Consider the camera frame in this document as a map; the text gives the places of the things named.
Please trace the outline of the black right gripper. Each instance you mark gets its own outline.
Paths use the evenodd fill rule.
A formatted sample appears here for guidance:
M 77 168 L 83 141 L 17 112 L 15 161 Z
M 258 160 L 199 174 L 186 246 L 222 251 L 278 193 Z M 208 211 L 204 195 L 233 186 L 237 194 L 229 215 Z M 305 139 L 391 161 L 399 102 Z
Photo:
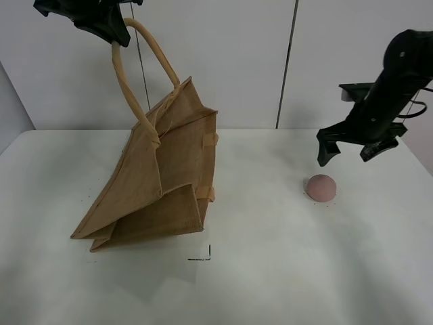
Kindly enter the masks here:
M 396 148 L 395 136 L 384 137 L 388 128 L 413 96 L 431 81 L 431 72 L 424 75 L 383 70 L 372 84 L 340 84 L 355 104 L 345 121 L 318 131 L 319 166 L 324 167 L 341 153 L 337 142 L 362 144 L 360 157 L 364 162 Z

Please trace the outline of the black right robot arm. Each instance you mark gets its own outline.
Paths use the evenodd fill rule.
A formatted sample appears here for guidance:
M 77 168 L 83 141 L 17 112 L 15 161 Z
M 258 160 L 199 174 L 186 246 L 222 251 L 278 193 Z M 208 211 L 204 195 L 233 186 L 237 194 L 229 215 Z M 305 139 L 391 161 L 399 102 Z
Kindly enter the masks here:
M 415 94 L 432 81 L 432 33 L 405 30 L 386 48 L 383 70 L 373 83 L 341 84 L 342 100 L 354 106 L 346 119 L 317 133 L 317 161 L 324 167 L 340 153 L 338 142 L 362 145 L 360 156 L 367 162 L 398 146 L 407 128 L 401 120 L 426 112 L 407 115 L 402 111 Z

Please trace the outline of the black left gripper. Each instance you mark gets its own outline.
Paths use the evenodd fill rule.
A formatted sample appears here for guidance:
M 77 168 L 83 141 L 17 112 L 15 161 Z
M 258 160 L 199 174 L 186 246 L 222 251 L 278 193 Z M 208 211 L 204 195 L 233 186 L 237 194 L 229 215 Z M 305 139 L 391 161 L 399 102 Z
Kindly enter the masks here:
M 142 0 L 36 0 L 33 7 L 45 17 L 50 13 L 65 16 L 78 29 L 127 47 L 131 36 L 120 10 L 122 3 L 142 5 Z

